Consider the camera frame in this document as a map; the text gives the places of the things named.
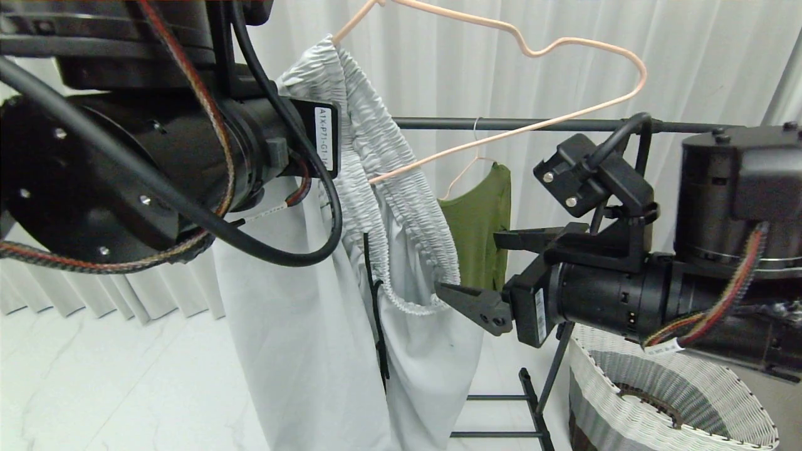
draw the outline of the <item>olive green garment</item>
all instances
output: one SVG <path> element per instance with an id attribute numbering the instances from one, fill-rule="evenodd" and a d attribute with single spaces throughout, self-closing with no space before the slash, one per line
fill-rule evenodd
<path id="1" fill-rule="evenodd" d="M 493 163 L 474 189 L 456 199 L 439 201 L 451 229 L 463 286 L 500 290 L 507 270 L 507 251 L 496 248 L 493 232 L 509 230 L 509 169 Z"/>

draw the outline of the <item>curtain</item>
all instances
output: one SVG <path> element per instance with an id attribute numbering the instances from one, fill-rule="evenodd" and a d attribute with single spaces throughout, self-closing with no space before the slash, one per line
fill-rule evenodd
<path id="1" fill-rule="evenodd" d="M 599 39 L 629 48 L 649 68 L 646 88 L 633 100 L 589 118 L 617 119 L 647 111 L 671 121 L 780 124 L 802 121 L 802 2 L 635 2 L 618 0 L 430 1 L 518 26 L 533 49 L 561 36 Z M 250 30 L 268 74 L 276 77 L 306 48 L 334 33 L 362 6 L 361 0 L 275 2 L 269 22 Z M 376 6 L 343 42 L 394 116 L 554 117 L 628 92 L 637 72 L 620 56 L 584 47 L 560 47 L 533 60 L 509 35 L 425 14 L 387 2 Z M 50 60 L 19 60 L 69 94 Z M 6 98 L 11 91 L 0 86 Z M 465 131 L 408 131 L 423 158 L 473 140 Z M 478 132 L 479 137 L 487 132 Z M 512 170 L 512 226 L 561 226 L 572 218 L 532 176 L 532 168 L 570 136 L 533 132 L 480 149 Z M 596 142 L 604 134 L 590 133 Z M 670 250 L 677 202 L 680 143 L 657 135 L 648 181 L 662 217 L 654 225 L 654 250 Z M 628 152 L 634 159 L 634 151 Z M 423 168 L 435 192 L 445 194 L 473 151 Z M 456 185 L 459 196 L 476 185 L 489 165 L 477 163 Z M 18 227 L 11 238 L 30 240 Z M 0 262 L 0 312 L 55 307 L 69 315 L 86 307 L 100 317 L 118 311 L 140 322 L 178 310 L 190 316 L 224 315 L 212 256 L 187 265 L 163 265 L 127 276 L 58 272 Z M 510 254 L 508 272 L 532 255 Z"/>

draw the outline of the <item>laundry basket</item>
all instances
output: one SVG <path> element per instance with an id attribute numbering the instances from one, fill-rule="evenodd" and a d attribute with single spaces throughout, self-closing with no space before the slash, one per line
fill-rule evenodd
<path id="1" fill-rule="evenodd" d="M 621 336 L 577 325 L 570 344 L 574 451 L 778 449 L 777 427 L 729 368 L 646 357 Z"/>

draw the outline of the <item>black drawstring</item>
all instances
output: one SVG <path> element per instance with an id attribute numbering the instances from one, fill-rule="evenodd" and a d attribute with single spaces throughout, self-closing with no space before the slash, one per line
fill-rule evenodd
<path id="1" fill-rule="evenodd" d="M 379 319 L 379 287 L 382 286 L 384 281 L 377 280 L 373 282 L 371 251 L 367 242 L 367 234 L 362 234 L 362 243 L 365 246 L 365 269 L 367 270 L 367 285 L 371 289 L 371 298 L 373 300 L 373 317 L 376 322 L 376 335 L 379 337 L 379 340 L 376 342 L 376 353 L 379 354 L 379 372 L 382 374 L 382 385 L 384 385 L 384 391 L 386 392 L 387 380 L 390 379 L 390 368 L 387 365 L 387 343 L 384 341 L 382 322 Z"/>

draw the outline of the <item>metal frame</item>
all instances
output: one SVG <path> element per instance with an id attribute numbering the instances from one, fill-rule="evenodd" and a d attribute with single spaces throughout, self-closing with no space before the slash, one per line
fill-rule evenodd
<path id="1" fill-rule="evenodd" d="M 467 117 L 394 117 L 393 120 L 401 129 L 405 130 L 495 130 L 505 131 L 525 127 L 530 124 L 542 122 L 545 119 L 493 119 L 493 118 L 467 118 Z M 544 132 L 613 132 L 622 124 L 623 120 L 567 120 L 560 124 L 544 127 Z M 732 128 L 734 125 L 724 124 L 692 124 L 684 122 L 663 122 L 652 119 L 651 130 L 647 133 L 705 133 L 717 128 Z M 529 372 L 521 368 L 518 379 L 523 388 L 523 395 L 468 395 L 468 401 L 510 401 L 525 400 L 529 413 L 532 415 L 533 431 L 456 431 L 451 437 L 458 438 L 537 438 L 544 451 L 554 451 L 554 445 L 546 426 L 543 412 L 549 400 L 557 373 L 560 371 L 568 342 L 571 340 L 574 323 L 566 322 L 557 326 L 556 337 L 559 341 L 557 351 L 549 368 L 549 374 L 543 384 L 540 398 L 535 394 Z"/>

